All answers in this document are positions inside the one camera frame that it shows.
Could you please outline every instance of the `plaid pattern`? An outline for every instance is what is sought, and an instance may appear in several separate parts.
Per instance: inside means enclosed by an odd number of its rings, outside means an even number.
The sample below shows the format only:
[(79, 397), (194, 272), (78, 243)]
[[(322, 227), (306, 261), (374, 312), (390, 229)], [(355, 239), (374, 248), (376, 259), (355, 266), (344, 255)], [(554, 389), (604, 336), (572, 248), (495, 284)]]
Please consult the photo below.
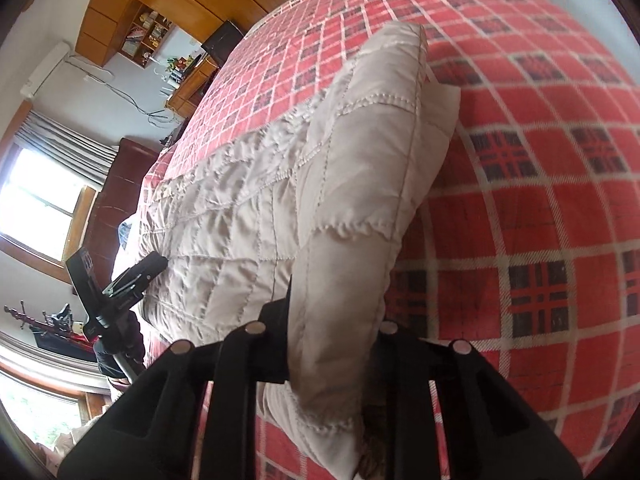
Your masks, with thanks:
[[(592, 469), (640, 390), (640, 89), (546, 0), (290, 0), (238, 46), (164, 178), (327, 86), (383, 23), (420, 23), (460, 121), (404, 238), (387, 314), (466, 337)], [(328, 474), (258, 421), (263, 479)]]

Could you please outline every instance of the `window pane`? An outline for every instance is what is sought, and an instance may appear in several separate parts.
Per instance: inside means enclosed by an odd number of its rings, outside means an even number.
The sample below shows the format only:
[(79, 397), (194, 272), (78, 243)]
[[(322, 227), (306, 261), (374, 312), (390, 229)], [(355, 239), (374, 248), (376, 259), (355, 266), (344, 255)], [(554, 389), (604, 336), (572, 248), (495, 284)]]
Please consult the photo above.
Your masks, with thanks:
[(24, 192), (14, 184), (0, 191), (0, 232), (55, 260), (62, 259), (71, 216)]
[(30, 150), (22, 150), (18, 155), (10, 181), (69, 213), (73, 213), (84, 186), (73, 173)]
[(82, 426), (75, 399), (47, 394), (4, 374), (0, 374), (0, 399), (21, 431), (49, 448), (60, 433)]

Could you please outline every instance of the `window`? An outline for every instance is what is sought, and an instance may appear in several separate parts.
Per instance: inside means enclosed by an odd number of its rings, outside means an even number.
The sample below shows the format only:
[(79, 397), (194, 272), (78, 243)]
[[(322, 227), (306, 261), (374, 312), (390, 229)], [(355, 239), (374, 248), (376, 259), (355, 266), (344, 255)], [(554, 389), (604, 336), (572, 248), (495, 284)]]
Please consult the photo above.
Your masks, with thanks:
[(0, 185), (0, 249), (69, 281), (62, 262), (80, 245), (95, 191), (45, 155), (16, 144), (2, 165)]
[(51, 448), (60, 433), (82, 426), (80, 403), (0, 372), (0, 400), (15, 425), (34, 442)]

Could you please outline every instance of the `silver screw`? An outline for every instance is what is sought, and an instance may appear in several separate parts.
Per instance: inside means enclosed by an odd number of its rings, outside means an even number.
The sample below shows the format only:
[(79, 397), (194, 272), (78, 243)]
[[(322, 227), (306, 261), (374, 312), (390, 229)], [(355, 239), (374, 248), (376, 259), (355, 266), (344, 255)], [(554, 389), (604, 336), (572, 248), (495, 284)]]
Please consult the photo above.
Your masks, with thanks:
[(187, 341), (186, 339), (178, 339), (178, 341), (174, 342), (171, 346), (169, 346), (171, 352), (176, 355), (186, 354), (191, 351), (193, 348), (193, 344), (191, 341)]
[(251, 335), (258, 335), (267, 330), (267, 326), (261, 321), (252, 321), (247, 326), (244, 327), (244, 330)]
[(460, 355), (469, 355), (474, 348), (471, 346), (469, 341), (465, 341), (464, 339), (458, 339), (453, 342), (453, 351), (456, 354)]
[(386, 335), (393, 335), (398, 331), (398, 325), (393, 321), (383, 321), (380, 323), (380, 332)]

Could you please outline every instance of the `power cord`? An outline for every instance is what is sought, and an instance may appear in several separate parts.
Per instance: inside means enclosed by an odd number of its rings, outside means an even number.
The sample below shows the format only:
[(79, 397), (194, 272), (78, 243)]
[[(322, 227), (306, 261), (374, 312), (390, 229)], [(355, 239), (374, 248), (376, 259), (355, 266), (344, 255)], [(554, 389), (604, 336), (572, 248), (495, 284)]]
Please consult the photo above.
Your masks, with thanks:
[[(113, 72), (111, 72), (110, 70), (107, 70), (107, 69), (102, 68), (102, 67), (97, 66), (97, 65), (94, 66), (92, 64), (89, 64), (89, 63), (85, 62), (82, 59), (80, 59), (80, 61), (82, 63), (90, 66), (91, 68), (97, 68), (98, 70), (101, 70), (102, 72), (109, 73), (111, 75), (111, 77), (113, 79), (115, 79), (115, 76), (114, 76)], [(95, 75), (93, 75), (92, 73), (88, 72), (84, 68), (82, 68), (82, 67), (80, 67), (80, 66), (78, 66), (78, 65), (76, 65), (74, 63), (71, 63), (68, 60), (65, 60), (65, 62), (67, 64), (71, 65), (71, 66), (76, 67), (81, 72), (84, 72), (87, 77), (91, 78), (95, 82), (106, 86), (111, 92), (116, 94), (121, 99), (124, 99), (127, 103), (131, 104), (138, 112), (140, 112), (141, 114), (146, 116), (147, 122), (149, 124), (151, 124), (152, 126), (155, 126), (156, 128), (160, 128), (162, 130), (166, 130), (167, 128), (162, 126), (163, 124), (175, 123), (175, 113), (174, 113), (174, 111), (168, 110), (167, 108), (163, 108), (162, 110), (156, 110), (155, 112), (147, 112), (146, 110), (143, 110), (142, 108), (140, 108), (140, 106), (138, 106), (138, 103), (136, 102), (136, 100), (133, 97), (131, 97), (129, 94), (127, 94), (125, 91), (120, 90), (119, 88), (116, 88), (115, 86), (112, 86), (111, 84), (109, 84), (106, 81), (103, 81), (100, 78), (97, 78)]]

